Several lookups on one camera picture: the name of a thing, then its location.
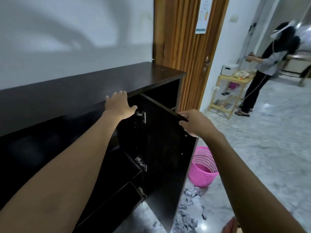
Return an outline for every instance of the dark wooden cabinet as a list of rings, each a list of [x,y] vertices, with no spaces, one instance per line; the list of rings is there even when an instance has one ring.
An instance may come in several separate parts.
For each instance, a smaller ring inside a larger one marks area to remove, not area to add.
[[[74,232],[113,232],[144,200],[169,232],[196,145],[174,112],[184,75],[145,62],[1,90],[0,208],[126,90],[138,109],[111,138]]]

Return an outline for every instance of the poster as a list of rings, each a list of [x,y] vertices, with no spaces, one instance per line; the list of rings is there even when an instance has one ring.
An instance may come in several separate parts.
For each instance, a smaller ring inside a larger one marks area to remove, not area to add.
[[[206,33],[213,0],[201,0],[199,17],[196,23],[196,34]]]

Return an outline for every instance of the laundry basket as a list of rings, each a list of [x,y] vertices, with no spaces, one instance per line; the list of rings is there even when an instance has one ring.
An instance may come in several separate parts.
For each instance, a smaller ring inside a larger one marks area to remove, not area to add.
[[[198,146],[188,172],[190,181],[195,186],[208,187],[217,175],[218,170],[209,148]]]

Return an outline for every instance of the white storage box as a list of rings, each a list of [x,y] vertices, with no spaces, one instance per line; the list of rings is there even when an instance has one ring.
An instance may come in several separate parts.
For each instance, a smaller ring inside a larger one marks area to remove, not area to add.
[[[222,67],[221,75],[231,77],[238,69],[239,65],[227,63]]]

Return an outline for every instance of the woman in black hijab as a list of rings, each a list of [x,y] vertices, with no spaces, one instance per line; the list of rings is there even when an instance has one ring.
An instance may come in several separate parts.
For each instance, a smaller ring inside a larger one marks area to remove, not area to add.
[[[263,53],[262,57],[249,55],[246,61],[256,61],[259,64],[256,66],[257,72],[252,80],[251,85],[246,91],[241,110],[235,114],[239,116],[249,117],[249,112],[253,110],[256,103],[259,91],[262,86],[271,78],[278,70],[277,64],[284,59],[290,50],[290,42],[295,35],[294,22],[285,22],[280,24],[271,35],[274,39],[272,43]]]

